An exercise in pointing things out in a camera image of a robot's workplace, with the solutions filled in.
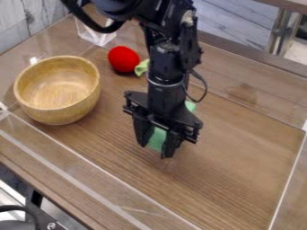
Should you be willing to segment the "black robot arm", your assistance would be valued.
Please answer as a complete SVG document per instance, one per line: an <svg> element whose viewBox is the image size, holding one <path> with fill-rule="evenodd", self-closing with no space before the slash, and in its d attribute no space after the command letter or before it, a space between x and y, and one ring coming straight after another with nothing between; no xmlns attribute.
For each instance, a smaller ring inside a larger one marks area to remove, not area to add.
<svg viewBox="0 0 307 230"><path fill-rule="evenodd" d="M77 0L61 0L67 11L95 32L111 33L131 19L138 21L148 48L148 90L123 93L123 112L131 116L135 142L145 146L154 129L165 131L160 156L170 158L181 142L197 141L201 120L184 103L189 78L202 80L194 67L201 63L197 17L193 0L90 0L98 12L111 19L99 26Z"/></svg>

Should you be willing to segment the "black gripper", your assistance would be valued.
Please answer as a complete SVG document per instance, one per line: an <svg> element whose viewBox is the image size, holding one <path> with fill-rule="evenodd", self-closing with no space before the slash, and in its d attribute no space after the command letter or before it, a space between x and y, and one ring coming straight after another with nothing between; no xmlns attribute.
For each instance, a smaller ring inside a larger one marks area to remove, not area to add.
<svg viewBox="0 0 307 230"><path fill-rule="evenodd" d="M154 128L166 131L161 158L172 158L182 141L194 143L202 121L184 106L188 97L188 75L161 82L148 77L148 91L125 91L123 112L131 116L135 142L145 147Z"/></svg>

